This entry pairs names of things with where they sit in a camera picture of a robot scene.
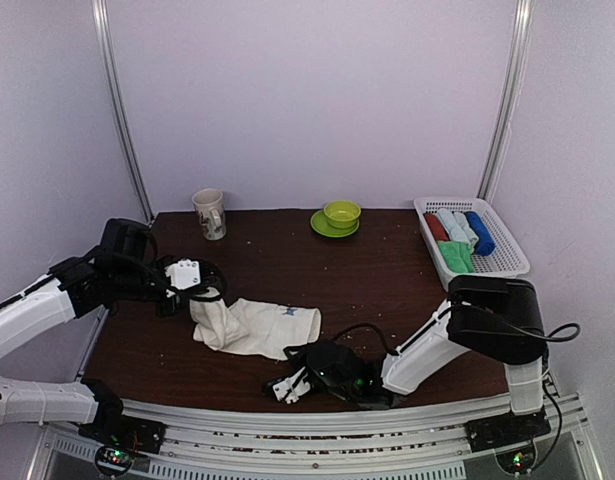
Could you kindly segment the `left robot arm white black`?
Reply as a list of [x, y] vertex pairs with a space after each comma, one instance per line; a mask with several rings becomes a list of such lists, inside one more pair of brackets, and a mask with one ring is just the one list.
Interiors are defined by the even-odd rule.
[[[40, 334], [119, 301], [152, 303], [162, 316], [175, 314], [203, 275], [198, 260], [155, 257], [150, 229], [136, 221], [107, 221], [100, 243], [70, 257], [35, 283], [0, 303], [0, 360]], [[71, 422], [89, 425], [110, 444], [131, 433], [123, 403], [100, 381], [42, 383], [0, 376], [0, 426]]]

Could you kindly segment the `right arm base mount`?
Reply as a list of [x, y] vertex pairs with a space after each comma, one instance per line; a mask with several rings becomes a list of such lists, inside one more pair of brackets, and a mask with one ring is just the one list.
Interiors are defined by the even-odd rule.
[[515, 416], [507, 413], [471, 420], [464, 428], [472, 452], [527, 442], [551, 432], [549, 421], [539, 414]]

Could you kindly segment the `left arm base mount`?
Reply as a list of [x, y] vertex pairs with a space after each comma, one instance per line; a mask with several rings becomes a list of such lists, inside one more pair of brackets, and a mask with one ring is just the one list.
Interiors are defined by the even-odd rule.
[[166, 426], [162, 422], [122, 416], [116, 426], [79, 424], [78, 434], [106, 446], [135, 454], [158, 454]]

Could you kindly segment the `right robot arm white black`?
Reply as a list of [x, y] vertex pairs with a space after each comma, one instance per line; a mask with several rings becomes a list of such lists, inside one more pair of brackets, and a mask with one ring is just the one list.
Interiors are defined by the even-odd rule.
[[269, 391], [287, 404], [324, 390], [366, 409], [386, 410], [473, 351], [504, 366], [511, 410], [500, 419], [504, 438], [520, 441], [538, 424], [547, 340], [536, 291], [527, 281], [457, 276], [424, 325], [384, 351], [382, 359], [365, 361], [336, 338], [287, 347], [284, 353], [295, 372]]

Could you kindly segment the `white cream towel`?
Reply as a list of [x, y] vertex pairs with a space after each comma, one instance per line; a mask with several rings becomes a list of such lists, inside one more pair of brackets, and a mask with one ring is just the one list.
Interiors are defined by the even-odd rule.
[[284, 349], [316, 341], [322, 314], [317, 308], [302, 308], [238, 299], [189, 305], [196, 323], [193, 339], [208, 348], [234, 355], [260, 355], [285, 361]]

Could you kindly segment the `green microfiber towel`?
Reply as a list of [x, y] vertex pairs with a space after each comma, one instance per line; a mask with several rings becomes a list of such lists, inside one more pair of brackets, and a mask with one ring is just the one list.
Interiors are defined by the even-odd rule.
[[471, 260], [472, 247], [469, 243], [456, 241], [437, 241], [440, 254], [450, 271], [456, 274], [474, 273]]

